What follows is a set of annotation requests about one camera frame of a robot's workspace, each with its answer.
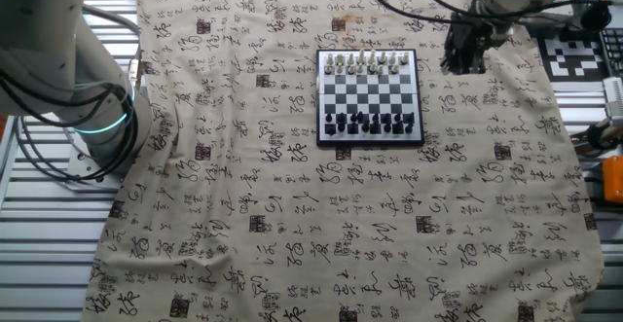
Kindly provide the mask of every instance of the calligraphy print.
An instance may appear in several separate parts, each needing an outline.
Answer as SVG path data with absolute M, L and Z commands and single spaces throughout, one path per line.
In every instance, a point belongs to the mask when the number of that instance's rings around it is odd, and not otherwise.
M 495 143 L 495 159 L 497 161 L 510 161 L 510 146 L 503 146 L 501 143 Z
M 597 223 L 595 222 L 595 214 L 584 214 L 584 223 L 586 224 L 586 231 L 596 231 Z
M 173 298 L 168 316 L 173 318 L 187 318 L 190 304 L 191 302 L 188 299 Z
M 201 142 L 197 142 L 197 146 L 195 147 L 195 161 L 209 161 L 211 154 L 211 147 L 206 147 Z
M 257 75 L 255 77 L 255 87 L 268 89 L 271 87 L 271 76 L 266 74 Z
M 350 147 L 336 147 L 335 160 L 336 161 L 350 161 L 352 158 L 352 150 Z
M 416 228 L 418 233 L 434 233 L 430 216 L 416 216 Z

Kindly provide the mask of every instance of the chess pawn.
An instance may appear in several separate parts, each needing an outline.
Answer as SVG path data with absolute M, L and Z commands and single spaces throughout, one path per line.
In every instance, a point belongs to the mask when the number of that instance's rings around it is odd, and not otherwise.
M 389 57 L 389 64 L 396 63 L 396 50 L 391 52 L 391 56 Z

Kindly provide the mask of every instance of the chessboard frame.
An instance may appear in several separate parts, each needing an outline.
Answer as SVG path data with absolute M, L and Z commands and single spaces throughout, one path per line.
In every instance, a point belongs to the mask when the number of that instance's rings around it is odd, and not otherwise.
M 419 119 L 419 123 L 415 124 L 414 127 L 419 128 L 420 129 L 420 133 L 421 133 L 421 137 L 420 139 L 413 139 L 413 140 L 348 140 L 348 141 L 327 141 L 327 140 L 321 140 L 320 138 L 322 137 L 321 131 L 322 129 L 320 128 L 321 124 L 324 124 L 324 117 L 320 117 L 320 110 L 321 110 L 321 102 L 322 100 L 320 99 L 320 75 L 323 75 L 324 73 L 324 68 L 320 68 L 320 56 L 323 53 L 334 53 L 334 52 L 340 52 L 340 51 L 344 51 L 344 52 L 359 52 L 361 49 L 355 49 L 355 50 L 349 50 L 349 49 L 333 49 L 333 50 L 317 50 L 316 51 L 316 145 L 318 147 L 421 147 L 424 144 L 424 129 L 423 129 L 423 119 L 422 119 L 422 113 L 421 113 L 421 94 L 420 94 L 420 73 L 418 72 L 418 66 L 417 66 L 417 60 L 418 60 L 418 55 L 415 49 L 364 49 L 366 52 L 369 52 L 371 50 L 376 50 L 377 53 L 381 53 L 381 52 L 386 52 L 386 53 L 391 53 L 392 51 L 397 51 L 397 52 L 410 52 L 412 54 L 411 56 L 411 62 L 409 65 L 414 67 L 414 73 L 415 73 L 415 93 L 414 95 L 416 96 L 417 100 L 418 100 L 418 111 L 415 112 L 417 118 Z

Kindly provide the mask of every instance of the chessboard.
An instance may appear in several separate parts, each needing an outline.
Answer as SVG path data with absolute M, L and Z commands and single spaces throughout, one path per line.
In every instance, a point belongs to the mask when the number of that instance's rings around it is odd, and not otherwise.
M 424 143 L 415 50 L 317 52 L 319 147 Z

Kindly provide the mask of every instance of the black square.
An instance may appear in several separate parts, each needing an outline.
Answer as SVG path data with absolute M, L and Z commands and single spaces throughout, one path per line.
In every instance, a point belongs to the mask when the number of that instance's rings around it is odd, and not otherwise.
M 389 93 L 400 93 L 399 84 L 389 84 Z
M 347 95 L 345 93 L 336 93 L 335 102 L 337 104 L 347 104 Z
M 400 94 L 400 100 L 402 103 L 413 103 L 413 95 L 409 93 Z
M 327 84 L 324 86 L 324 94 L 334 94 L 335 93 L 335 85 Z
M 357 114 L 357 105 L 356 104 L 347 104 L 347 113 L 348 114 Z
M 391 114 L 402 114 L 402 104 L 392 104 Z
M 324 113 L 325 114 L 336 114 L 335 104 L 325 104 L 324 105 Z
M 368 104 L 370 114 L 381 114 L 381 104 Z

